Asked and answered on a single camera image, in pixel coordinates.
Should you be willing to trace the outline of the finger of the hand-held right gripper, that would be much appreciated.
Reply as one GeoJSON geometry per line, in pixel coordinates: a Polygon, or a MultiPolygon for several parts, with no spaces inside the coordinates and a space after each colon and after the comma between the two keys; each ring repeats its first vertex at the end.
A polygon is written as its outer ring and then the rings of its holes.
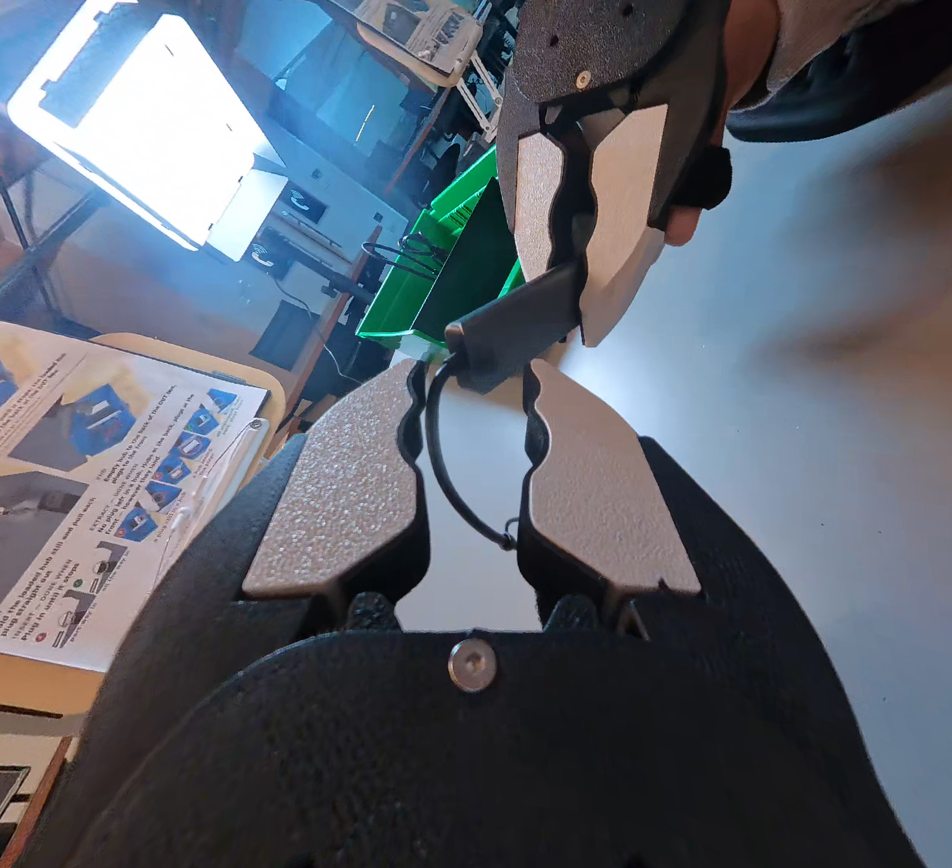
{"type": "Polygon", "coordinates": [[[596,212],[586,247],[587,279],[579,300],[582,341],[597,347],[622,319],[660,255],[664,234],[649,212],[667,105],[581,120],[591,145],[589,185],[596,212]]]}
{"type": "Polygon", "coordinates": [[[596,213],[590,166],[578,124],[518,140],[513,234],[526,282],[584,254],[596,213]]]}

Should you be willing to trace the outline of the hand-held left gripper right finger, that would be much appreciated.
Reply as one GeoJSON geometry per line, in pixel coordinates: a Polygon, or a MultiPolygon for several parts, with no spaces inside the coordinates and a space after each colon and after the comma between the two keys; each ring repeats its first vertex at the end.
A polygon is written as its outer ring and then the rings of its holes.
{"type": "Polygon", "coordinates": [[[701,582],[640,438],[543,359],[524,373],[526,452],[517,564],[540,599],[629,599],[701,582]]]}

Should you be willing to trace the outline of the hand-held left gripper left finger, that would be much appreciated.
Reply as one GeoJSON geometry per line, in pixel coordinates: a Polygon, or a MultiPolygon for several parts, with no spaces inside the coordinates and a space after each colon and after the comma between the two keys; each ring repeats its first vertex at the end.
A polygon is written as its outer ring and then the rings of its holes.
{"type": "Polygon", "coordinates": [[[252,600],[398,602],[424,577],[424,362],[400,361],[338,400],[303,446],[243,582],[252,600]]]}

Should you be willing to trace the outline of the green plastic bin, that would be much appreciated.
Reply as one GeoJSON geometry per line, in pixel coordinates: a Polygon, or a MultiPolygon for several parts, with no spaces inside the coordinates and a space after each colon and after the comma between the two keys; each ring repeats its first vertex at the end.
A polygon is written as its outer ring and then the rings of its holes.
{"type": "MultiPolygon", "coordinates": [[[[489,148],[446,189],[437,195],[396,247],[381,247],[389,260],[387,276],[356,331],[412,359],[433,361],[446,356],[442,342],[411,331],[449,251],[467,223],[490,179],[498,178],[496,146],[489,148]]],[[[525,283],[519,259],[498,298],[525,283]]]]}

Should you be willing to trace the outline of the person's right hand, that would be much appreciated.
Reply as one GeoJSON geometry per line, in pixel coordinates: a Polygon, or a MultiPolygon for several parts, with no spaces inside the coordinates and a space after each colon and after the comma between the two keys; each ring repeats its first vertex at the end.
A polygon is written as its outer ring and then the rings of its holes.
{"type": "Polygon", "coordinates": [[[712,141],[722,142],[730,110],[759,81],[773,55],[779,33],[777,0],[730,0],[723,29],[724,97],[712,141]]]}

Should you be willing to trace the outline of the black bin divider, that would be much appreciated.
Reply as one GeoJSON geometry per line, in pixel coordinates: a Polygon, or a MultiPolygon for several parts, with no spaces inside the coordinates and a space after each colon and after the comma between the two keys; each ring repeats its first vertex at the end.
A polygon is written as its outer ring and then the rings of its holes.
{"type": "Polygon", "coordinates": [[[411,331],[442,342],[446,326],[493,302],[518,259],[498,179],[488,181],[411,331]]]}

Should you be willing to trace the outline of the white phone booth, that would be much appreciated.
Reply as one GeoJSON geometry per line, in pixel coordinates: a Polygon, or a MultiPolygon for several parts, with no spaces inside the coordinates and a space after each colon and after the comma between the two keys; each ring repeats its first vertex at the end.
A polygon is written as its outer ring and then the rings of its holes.
{"type": "Polygon", "coordinates": [[[288,180],[240,260],[275,279],[294,265],[345,275],[363,243],[396,246],[409,220],[348,173],[274,123],[268,138],[288,180]]]}

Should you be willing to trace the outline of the black textured pad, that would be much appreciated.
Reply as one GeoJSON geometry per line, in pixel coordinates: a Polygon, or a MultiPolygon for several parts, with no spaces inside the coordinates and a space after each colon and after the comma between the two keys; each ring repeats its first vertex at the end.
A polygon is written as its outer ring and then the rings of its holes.
{"type": "Polygon", "coordinates": [[[727,131],[751,143],[804,142],[869,124],[950,78],[950,37],[894,41],[868,26],[821,52],[762,104],[736,108],[727,131]]]}

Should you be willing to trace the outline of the bright light panel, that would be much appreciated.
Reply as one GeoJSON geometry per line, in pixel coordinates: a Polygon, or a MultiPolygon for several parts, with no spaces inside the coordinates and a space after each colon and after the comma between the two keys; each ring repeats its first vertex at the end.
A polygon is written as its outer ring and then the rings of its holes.
{"type": "Polygon", "coordinates": [[[187,251],[240,261],[289,180],[189,23],[155,3],[84,0],[6,114],[187,251]]]}

